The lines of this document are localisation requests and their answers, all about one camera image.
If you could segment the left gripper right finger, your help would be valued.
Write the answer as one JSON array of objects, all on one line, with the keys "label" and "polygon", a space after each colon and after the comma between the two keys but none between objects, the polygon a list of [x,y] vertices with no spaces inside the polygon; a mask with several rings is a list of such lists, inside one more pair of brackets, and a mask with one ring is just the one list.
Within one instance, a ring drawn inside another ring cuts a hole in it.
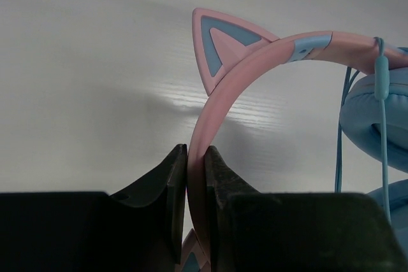
[{"label": "left gripper right finger", "polygon": [[261,193],[205,154],[213,271],[403,271],[383,210],[360,193]]}]

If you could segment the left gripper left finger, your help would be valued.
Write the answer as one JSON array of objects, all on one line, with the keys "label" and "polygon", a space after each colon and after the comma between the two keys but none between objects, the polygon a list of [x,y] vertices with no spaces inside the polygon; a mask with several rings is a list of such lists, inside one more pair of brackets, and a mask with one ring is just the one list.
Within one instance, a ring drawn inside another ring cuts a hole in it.
[{"label": "left gripper left finger", "polygon": [[181,261],[187,147],[114,193],[1,194],[2,271],[173,271]]}]

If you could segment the pink blue cat-ear headphones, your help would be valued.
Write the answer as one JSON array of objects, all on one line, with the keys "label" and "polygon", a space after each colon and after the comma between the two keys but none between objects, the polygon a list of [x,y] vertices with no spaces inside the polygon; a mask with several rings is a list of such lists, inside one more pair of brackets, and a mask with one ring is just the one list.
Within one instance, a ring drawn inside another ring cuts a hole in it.
[{"label": "pink blue cat-ear headphones", "polygon": [[195,125],[187,162],[187,196],[198,243],[210,264],[204,156],[239,95],[277,66],[297,61],[345,65],[339,136],[384,167],[407,171],[407,50],[380,38],[336,31],[279,38],[214,10],[193,11],[193,45],[208,99]]}]

